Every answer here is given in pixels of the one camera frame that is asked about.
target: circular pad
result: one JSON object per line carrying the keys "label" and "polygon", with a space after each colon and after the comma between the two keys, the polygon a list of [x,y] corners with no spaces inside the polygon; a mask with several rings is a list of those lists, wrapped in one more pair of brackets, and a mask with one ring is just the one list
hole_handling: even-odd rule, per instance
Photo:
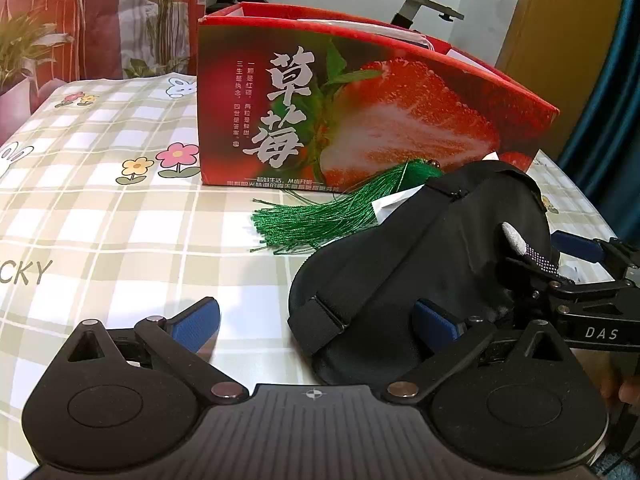
{"label": "circular pad", "polygon": [[180,444],[199,414],[188,386],[126,363],[60,368],[50,388],[36,388],[22,412],[25,436],[40,462],[85,472],[130,468]]}
{"label": "circular pad", "polygon": [[434,394],[430,412],[443,441],[458,454],[510,472],[584,462],[608,425],[606,406],[586,376],[563,362],[532,358],[452,377]]}
{"label": "circular pad", "polygon": [[126,386],[93,386],[69,402],[69,415],[89,428],[112,428],[129,422],[142,409],[142,397]]}

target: logo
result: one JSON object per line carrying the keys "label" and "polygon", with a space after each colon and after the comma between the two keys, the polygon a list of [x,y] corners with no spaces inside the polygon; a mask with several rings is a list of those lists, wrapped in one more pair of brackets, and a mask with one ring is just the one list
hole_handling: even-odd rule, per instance
{"label": "logo", "polygon": [[585,338],[593,338],[593,336],[596,335],[596,333],[598,334],[595,338],[596,339],[609,339],[611,341],[613,341],[615,338],[618,337],[618,329],[614,328],[613,330],[609,330],[609,332],[607,332],[606,329],[602,329],[599,330],[596,327],[590,326],[587,328],[587,333],[584,335]]}
{"label": "logo", "polygon": [[320,390],[316,390],[314,388],[313,390],[309,390],[308,392],[305,392],[305,395],[309,397],[309,399],[311,400],[316,400],[322,397],[323,395],[325,395],[325,393],[321,392]]}

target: metal screw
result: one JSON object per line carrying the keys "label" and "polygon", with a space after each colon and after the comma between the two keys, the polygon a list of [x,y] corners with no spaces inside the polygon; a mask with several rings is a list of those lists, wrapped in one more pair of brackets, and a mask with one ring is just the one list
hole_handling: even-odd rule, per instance
{"label": "metal screw", "polygon": [[237,399],[244,392],[242,384],[225,381],[216,383],[211,387],[211,393],[222,399]]}
{"label": "metal screw", "polygon": [[405,399],[415,397],[418,394],[418,386],[407,381],[398,381],[391,383],[386,390],[394,397],[403,397]]}

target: table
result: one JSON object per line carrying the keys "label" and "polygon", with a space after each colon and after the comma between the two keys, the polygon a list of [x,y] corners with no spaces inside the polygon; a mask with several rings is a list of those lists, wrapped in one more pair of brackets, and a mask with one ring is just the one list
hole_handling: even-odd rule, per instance
{"label": "table", "polygon": [[[196,156],[168,170],[179,176],[161,173],[175,143],[185,153],[198,143],[196,95],[172,98],[170,76],[194,82],[172,74],[59,88],[10,139],[13,151],[0,152],[0,480],[34,467],[20,414],[82,319],[125,328],[213,296],[222,311],[213,365],[249,390],[316,383],[287,327],[289,287],[307,255],[250,252],[252,199],[295,202],[273,189],[202,186]],[[552,230],[613,236],[544,153],[529,174]],[[599,266],[564,263],[586,281],[610,280]]]}

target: red cardboard box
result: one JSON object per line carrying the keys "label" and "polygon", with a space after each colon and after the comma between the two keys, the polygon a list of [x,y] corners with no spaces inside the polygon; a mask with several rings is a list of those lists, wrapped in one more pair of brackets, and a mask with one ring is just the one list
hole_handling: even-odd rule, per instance
{"label": "red cardboard box", "polygon": [[277,4],[202,18],[205,184],[344,191],[413,158],[434,158],[447,171],[491,152],[526,170],[558,114],[436,38],[426,47],[300,19],[391,27]]}

